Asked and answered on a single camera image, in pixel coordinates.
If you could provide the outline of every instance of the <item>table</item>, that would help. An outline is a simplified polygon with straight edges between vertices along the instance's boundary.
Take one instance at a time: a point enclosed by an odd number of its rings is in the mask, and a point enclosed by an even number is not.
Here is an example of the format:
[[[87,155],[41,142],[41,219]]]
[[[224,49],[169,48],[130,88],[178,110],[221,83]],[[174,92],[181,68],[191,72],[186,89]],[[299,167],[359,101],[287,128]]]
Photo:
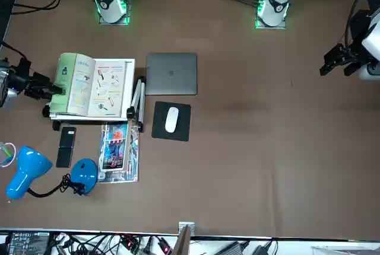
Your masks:
[[[292,0],[287,30],[254,29],[253,10],[230,0],[134,0],[129,26],[98,25],[91,0],[12,17],[5,41],[42,74],[54,76],[62,52],[135,58],[141,69],[151,52],[197,52],[198,95],[147,96],[139,182],[87,197],[9,203],[0,193],[0,226],[176,233],[194,221],[198,235],[379,239],[380,85],[318,71],[352,2]],[[151,137],[157,100],[192,106],[189,142]],[[55,163],[60,133],[44,104],[21,95],[2,109],[0,139]],[[77,126],[73,162],[97,160],[99,141],[99,126]],[[67,172],[53,168],[33,189]],[[3,191],[11,177],[0,171]]]

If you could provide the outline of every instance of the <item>mouse pad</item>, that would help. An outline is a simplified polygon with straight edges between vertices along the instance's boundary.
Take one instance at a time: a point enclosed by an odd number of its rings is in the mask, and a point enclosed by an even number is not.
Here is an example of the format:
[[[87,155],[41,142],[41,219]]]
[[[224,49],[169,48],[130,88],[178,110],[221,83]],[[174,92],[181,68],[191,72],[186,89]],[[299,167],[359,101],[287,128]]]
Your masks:
[[[170,107],[178,109],[177,125],[173,133],[167,132],[165,129],[166,116]],[[154,105],[152,138],[189,141],[190,114],[190,105],[157,101]]]

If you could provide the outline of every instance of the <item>desk lamp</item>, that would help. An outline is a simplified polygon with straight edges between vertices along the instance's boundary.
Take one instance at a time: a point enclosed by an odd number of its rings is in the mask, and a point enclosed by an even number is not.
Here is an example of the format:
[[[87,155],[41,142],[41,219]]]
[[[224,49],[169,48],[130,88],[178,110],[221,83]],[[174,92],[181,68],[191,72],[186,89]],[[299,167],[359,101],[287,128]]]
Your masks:
[[[64,175],[58,186],[51,191],[38,194],[29,188],[34,179],[44,175],[52,166],[51,161],[45,156],[27,146],[22,146],[17,157],[17,172],[7,187],[7,196],[16,200],[27,192],[34,197],[47,197],[57,190],[63,193],[69,187],[74,190],[74,194],[85,195],[96,184],[97,166],[93,160],[83,158],[74,165],[71,175]]]

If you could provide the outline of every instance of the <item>silver laptop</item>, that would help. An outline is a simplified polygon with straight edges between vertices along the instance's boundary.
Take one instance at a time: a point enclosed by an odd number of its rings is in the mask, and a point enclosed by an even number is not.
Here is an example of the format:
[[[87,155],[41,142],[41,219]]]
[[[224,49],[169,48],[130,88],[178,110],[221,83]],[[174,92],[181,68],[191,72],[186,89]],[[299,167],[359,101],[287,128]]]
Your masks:
[[[151,53],[147,57],[147,95],[196,95],[196,53]]]

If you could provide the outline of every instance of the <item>computer mouse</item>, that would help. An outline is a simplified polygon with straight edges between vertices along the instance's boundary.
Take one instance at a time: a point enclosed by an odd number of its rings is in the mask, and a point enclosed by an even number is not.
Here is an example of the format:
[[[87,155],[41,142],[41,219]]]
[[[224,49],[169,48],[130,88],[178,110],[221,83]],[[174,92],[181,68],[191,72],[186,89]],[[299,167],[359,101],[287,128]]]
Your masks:
[[[170,107],[166,116],[165,129],[167,132],[174,132],[176,130],[178,120],[178,109],[176,107]]]

